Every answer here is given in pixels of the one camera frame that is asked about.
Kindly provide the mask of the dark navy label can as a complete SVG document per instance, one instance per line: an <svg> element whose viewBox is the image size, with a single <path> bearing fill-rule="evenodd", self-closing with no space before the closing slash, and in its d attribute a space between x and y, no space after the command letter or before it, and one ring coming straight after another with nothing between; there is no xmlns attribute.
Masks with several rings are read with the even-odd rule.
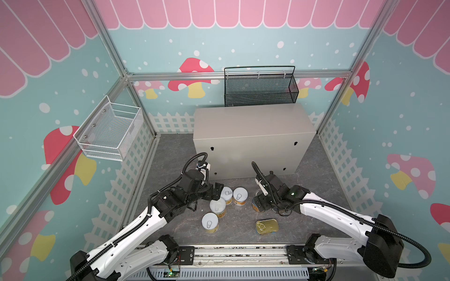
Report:
<svg viewBox="0 0 450 281"><path fill-rule="evenodd" d="M265 212L264 207L261 205L261 202L256 197L252 200L252 207L258 213Z"/></svg>

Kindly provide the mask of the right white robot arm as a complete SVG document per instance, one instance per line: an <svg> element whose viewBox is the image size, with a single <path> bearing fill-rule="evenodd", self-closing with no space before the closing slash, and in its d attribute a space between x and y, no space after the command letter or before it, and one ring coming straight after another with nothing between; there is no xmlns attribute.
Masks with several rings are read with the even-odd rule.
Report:
<svg viewBox="0 0 450 281"><path fill-rule="evenodd" d="M430 252L419 242L398 233L389 217L379 214L374 218L352 212L302 186L288 187L273 172L264 175L255 162L251 165L261 190L252 202L255 211L273 210L282 217L293 213L309 216L348 236L335 243L323 235L310 236L307 244L312 248L312 256L361 260L374 273L387 278L394 278L399 268L421 269L431 263Z"/></svg>

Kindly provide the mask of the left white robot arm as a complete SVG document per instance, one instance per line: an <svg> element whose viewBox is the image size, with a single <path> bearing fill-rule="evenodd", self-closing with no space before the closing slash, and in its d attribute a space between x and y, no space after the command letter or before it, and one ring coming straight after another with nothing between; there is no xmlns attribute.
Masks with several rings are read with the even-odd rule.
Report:
<svg viewBox="0 0 450 281"><path fill-rule="evenodd" d="M124 281L144 268L171 263L178 244L163 235L138 249L150 235L186 210L196 211L199 200L219 200L223 184L209 182L207 153L190 158L179 177L148 197L147 207L129 225L90 252L79 251L70 259L70 281Z"/></svg>

